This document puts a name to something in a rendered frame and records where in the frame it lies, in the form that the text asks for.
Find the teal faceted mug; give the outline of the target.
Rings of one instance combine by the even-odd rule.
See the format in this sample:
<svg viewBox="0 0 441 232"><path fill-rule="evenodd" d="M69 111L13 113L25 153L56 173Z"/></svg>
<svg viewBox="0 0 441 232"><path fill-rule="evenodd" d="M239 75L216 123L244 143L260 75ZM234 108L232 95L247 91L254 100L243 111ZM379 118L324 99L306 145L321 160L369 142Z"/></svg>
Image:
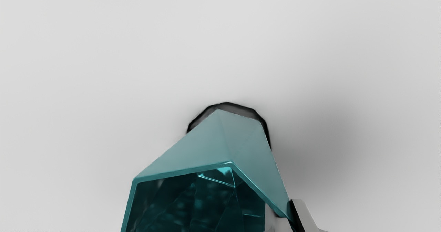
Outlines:
<svg viewBox="0 0 441 232"><path fill-rule="evenodd" d="M121 232L304 232L262 124L216 110L134 177Z"/></svg>

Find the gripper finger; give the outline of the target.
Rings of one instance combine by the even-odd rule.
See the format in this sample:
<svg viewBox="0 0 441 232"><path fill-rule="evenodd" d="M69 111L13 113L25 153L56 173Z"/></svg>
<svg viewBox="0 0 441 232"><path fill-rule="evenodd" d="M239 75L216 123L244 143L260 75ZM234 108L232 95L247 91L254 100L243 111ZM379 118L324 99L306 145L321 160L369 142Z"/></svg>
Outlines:
<svg viewBox="0 0 441 232"><path fill-rule="evenodd" d="M289 223L293 232L328 232L318 228L303 200L291 199L289 205L292 216Z"/></svg>

